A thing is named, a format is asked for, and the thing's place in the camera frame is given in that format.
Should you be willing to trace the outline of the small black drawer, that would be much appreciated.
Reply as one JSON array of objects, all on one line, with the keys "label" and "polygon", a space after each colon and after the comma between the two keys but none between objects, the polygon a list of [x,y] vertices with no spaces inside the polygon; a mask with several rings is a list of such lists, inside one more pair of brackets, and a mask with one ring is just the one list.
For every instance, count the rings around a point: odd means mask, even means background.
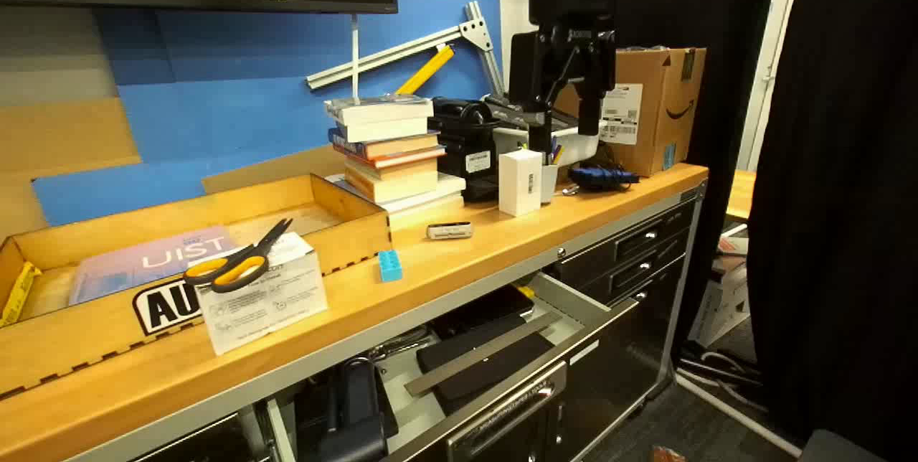
[{"label": "small black drawer", "polygon": [[613,269],[616,263],[656,248],[664,240],[688,229],[694,207],[693,200],[679,204],[579,252],[567,254],[552,266],[549,273],[572,286],[590,281]]},{"label": "small black drawer", "polygon": [[580,291],[607,306],[653,273],[686,252],[689,229],[663,235],[646,230],[616,244],[616,259],[610,271],[586,283]]}]

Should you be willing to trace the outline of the cardboard box with label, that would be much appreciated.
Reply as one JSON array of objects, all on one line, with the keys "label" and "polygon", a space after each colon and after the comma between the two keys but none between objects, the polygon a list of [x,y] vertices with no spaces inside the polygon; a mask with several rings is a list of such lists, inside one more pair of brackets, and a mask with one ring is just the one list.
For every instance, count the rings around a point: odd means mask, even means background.
[{"label": "cardboard box with label", "polygon": [[600,106],[594,164],[619,164],[645,178],[686,160],[707,49],[617,51],[615,86]]}]

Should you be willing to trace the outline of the white cup of pens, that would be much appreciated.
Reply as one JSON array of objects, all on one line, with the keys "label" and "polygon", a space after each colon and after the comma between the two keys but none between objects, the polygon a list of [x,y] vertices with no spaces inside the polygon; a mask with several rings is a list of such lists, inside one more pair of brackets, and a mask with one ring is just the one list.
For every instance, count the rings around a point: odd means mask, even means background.
[{"label": "white cup of pens", "polygon": [[557,160],[559,145],[557,139],[552,138],[549,141],[547,150],[542,155],[541,168],[541,204],[547,206],[551,203],[557,186],[560,165]]}]

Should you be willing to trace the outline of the black box with label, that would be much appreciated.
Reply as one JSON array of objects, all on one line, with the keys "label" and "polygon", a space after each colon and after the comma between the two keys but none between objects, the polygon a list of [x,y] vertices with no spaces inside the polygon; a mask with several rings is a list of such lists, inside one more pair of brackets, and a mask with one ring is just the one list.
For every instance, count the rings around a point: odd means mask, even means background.
[{"label": "black box with label", "polygon": [[465,201],[496,200],[494,131],[501,122],[482,101],[434,97],[432,105],[427,128],[438,132],[438,143],[445,148],[445,155],[438,159],[438,171],[465,180],[461,191]]}]

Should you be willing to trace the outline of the black flat pouch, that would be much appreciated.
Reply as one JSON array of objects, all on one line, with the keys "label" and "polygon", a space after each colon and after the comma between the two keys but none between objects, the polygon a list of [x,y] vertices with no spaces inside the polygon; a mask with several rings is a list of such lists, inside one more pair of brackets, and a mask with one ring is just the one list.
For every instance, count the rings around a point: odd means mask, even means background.
[{"label": "black flat pouch", "polygon": [[526,317],[532,311],[534,301],[531,296],[513,285],[504,285],[433,319],[427,325],[440,340],[447,340],[499,319]]}]

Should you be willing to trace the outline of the small blue block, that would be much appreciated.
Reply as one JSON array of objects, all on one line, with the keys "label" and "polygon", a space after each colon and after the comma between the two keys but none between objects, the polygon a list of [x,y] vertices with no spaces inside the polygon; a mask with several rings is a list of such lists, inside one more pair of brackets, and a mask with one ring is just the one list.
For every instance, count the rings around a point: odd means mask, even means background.
[{"label": "small blue block", "polygon": [[403,279],[402,263],[396,250],[385,250],[377,254],[379,276],[382,283]]}]

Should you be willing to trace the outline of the black cabinet door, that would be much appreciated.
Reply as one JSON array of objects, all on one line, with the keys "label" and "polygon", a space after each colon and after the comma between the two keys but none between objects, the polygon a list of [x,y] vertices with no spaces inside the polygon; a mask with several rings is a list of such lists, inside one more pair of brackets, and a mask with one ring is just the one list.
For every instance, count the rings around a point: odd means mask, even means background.
[{"label": "black cabinet door", "polygon": [[554,413],[554,440],[545,449],[548,462],[574,462],[655,387],[683,265],[682,258],[675,260],[611,301],[630,309],[570,359],[567,386]]}]

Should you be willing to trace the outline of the black curtain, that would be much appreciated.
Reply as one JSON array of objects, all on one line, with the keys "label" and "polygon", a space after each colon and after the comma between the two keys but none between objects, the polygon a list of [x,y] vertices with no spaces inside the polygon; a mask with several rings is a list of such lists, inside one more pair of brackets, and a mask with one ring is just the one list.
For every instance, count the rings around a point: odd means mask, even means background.
[{"label": "black curtain", "polygon": [[755,171],[768,412],[918,462],[918,0],[794,0]]}]

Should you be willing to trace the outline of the black flat case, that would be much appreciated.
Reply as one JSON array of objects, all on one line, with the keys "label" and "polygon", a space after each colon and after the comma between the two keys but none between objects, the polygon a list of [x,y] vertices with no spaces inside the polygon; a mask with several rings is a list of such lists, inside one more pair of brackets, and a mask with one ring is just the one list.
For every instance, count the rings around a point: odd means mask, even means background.
[{"label": "black flat case", "polygon": [[[417,351],[417,363],[425,374],[524,324],[524,318],[499,319],[420,349]],[[554,345],[537,332],[445,380],[433,387],[432,392],[445,415],[453,414],[553,348]]]}]

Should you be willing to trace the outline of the blue foam board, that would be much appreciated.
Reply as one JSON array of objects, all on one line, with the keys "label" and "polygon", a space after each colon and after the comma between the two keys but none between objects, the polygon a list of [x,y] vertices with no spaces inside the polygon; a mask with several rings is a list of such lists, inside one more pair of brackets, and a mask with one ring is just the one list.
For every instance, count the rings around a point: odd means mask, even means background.
[{"label": "blue foam board", "polygon": [[204,193],[204,178],[326,144],[323,102],[307,76],[351,56],[347,14],[49,9],[44,46],[75,52],[88,34],[125,107],[140,161],[37,178],[51,225]]}]

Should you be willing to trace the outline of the white printed paper box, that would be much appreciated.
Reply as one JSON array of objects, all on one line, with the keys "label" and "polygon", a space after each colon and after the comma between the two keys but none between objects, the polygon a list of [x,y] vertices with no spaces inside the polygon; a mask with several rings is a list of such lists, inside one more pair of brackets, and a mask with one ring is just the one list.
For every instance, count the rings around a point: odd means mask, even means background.
[{"label": "white printed paper box", "polygon": [[328,308],[318,253],[288,231],[266,254],[268,267],[257,280],[229,292],[210,282],[194,292],[215,354],[226,354]]}]

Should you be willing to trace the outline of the yellow and black scissors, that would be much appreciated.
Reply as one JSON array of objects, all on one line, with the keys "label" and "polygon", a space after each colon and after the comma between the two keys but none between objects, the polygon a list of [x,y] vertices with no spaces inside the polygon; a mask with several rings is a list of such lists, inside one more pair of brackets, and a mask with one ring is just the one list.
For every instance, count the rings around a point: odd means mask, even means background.
[{"label": "yellow and black scissors", "polygon": [[217,294],[230,294],[245,288],[268,272],[271,267],[269,253],[292,223],[292,219],[280,220],[259,243],[188,267],[183,274],[184,282],[192,288],[208,288]]}]

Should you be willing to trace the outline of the wooden tray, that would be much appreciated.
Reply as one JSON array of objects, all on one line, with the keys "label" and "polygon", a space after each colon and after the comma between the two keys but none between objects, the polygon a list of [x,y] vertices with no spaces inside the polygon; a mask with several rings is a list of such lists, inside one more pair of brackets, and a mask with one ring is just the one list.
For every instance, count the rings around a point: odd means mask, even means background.
[{"label": "wooden tray", "polygon": [[[79,263],[98,254],[217,226],[231,240],[257,242],[281,219],[292,220],[290,230],[317,250],[322,275],[392,247],[383,207],[321,176],[297,176],[7,237],[0,245],[0,304],[26,265],[39,270],[30,292],[39,298],[72,282]],[[175,273],[0,327],[0,400],[200,324],[190,292],[181,305],[171,304],[170,288],[180,279]],[[165,288],[155,302],[160,317],[144,318],[140,294],[158,286]]]}]

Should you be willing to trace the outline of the aluminium frame bracket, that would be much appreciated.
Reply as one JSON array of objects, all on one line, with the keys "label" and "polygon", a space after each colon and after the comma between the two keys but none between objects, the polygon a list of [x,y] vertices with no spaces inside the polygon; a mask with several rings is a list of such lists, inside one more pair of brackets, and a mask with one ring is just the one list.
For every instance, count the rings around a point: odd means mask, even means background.
[{"label": "aluminium frame bracket", "polygon": [[[466,20],[454,27],[442,29],[409,42],[396,44],[396,46],[383,49],[377,53],[359,57],[359,73],[377,69],[394,61],[432,50],[432,48],[438,47],[439,44],[448,44],[453,40],[462,38],[475,48],[478,48],[480,61],[489,87],[491,87],[492,95],[503,97],[506,89],[501,73],[501,63],[496,59],[496,50],[498,50],[499,46],[496,40],[491,37],[488,21],[486,21],[478,1],[469,1],[465,5],[465,16]],[[317,90],[332,83],[340,82],[340,80],[345,80],[350,75],[351,60],[335,67],[328,67],[328,69],[321,72],[309,74],[305,77],[305,82],[308,84],[309,89]]]}]

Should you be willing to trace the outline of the white floor frame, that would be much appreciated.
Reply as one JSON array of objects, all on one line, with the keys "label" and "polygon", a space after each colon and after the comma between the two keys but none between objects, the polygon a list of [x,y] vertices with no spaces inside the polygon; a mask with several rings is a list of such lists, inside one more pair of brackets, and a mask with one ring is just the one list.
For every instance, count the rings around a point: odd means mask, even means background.
[{"label": "white floor frame", "polygon": [[714,406],[716,410],[740,423],[744,428],[756,433],[761,439],[780,449],[793,460],[799,459],[803,454],[803,450],[796,443],[790,442],[776,430],[767,428],[764,423],[757,420],[754,414],[747,413],[751,412],[754,407],[748,406],[747,403],[737,400],[735,397],[729,397],[726,387],[720,383],[710,383],[706,378],[693,376],[682,369],[675,370],[674,380],[679,387],[688,390],[688,392],[699,397],[705,403]]}]

